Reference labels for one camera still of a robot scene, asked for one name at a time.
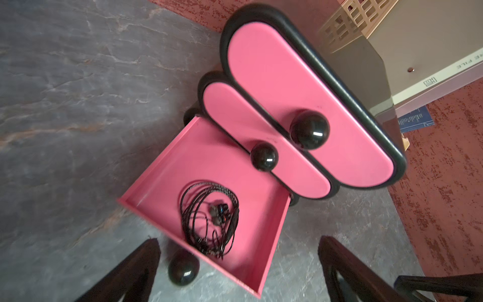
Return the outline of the pink top drawer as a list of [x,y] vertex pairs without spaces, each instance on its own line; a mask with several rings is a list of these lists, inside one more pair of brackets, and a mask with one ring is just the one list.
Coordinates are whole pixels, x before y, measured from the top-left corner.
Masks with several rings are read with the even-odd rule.
[[241,26],[230,39],[228,65],[236,82],[285,129],[304,111],[326,118],[328,140],[310,155],[337,181],[375,187],[390,180],[390,157],[273,27]]

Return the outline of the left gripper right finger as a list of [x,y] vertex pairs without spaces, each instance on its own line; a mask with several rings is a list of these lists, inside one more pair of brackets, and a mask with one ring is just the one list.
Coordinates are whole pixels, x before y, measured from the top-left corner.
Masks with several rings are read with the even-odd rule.
[[406,301],[336,238],[323,235],[318,257],[331,301],[345,301],[338,276],[362,301]]

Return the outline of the black pink drawer cabinet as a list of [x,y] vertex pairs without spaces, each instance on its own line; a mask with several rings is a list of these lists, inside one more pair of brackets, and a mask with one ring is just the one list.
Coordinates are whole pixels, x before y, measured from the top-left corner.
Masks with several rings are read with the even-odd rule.
[[[207,114],[203,93],[209,84],[215,82],[234,87],[302,156],[327,177],[332,185],[329,195],[321,199],[307,198],[309,200],[329,198],[341,187],[370,190],[398,182],[406,172],[407,160],[383,60],[364,36],[336,52],[329,51],[319,37],[319,30],[339,6],[337,1],[253,1],[240,7],[223,27],[220,68],[200,79],[198,101],[184,114],[184,123],[189,123],[194,117],[205,117],[214,123],[249,154],[256,170],[270,174],[290,192],[292,204],[304,197],[291,191],[273,175],[272,170],[279,160],[275,147],[267,142],[258,142],[251,151],[247,151]],[[385,151],[395,168],[390,180],[375,187],[352,187],[340,183],[310,155],[310,151],[321,147],[328,140],[330,127],[322,114],[304,111],[293,119],[289,129],[285,129],[236,82],[228,65],[228,46],[231,37],[241,26],[253,22],[273,27]]]

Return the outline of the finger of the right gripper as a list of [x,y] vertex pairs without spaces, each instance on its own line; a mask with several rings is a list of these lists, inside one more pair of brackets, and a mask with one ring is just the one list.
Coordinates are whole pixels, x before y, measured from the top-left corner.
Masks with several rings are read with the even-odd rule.
[[439,278],[399,276],[394,289],[409,301],[431,301],[420,291],[465,297],[465,301],[482,301],[482,274]]

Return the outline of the black earphones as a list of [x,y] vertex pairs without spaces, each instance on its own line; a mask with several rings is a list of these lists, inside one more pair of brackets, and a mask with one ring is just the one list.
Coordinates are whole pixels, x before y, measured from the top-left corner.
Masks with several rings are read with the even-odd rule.
[[209,181],[187,185],[179,198],[186,242],[201,254],[223,260],[233,248],[240,218],[236,194]]

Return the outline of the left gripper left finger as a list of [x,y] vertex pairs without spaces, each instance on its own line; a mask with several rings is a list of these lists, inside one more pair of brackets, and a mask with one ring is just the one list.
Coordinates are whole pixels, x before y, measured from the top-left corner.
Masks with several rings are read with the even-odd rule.
[[77,301],[148,301],[161,251],[148,239]]

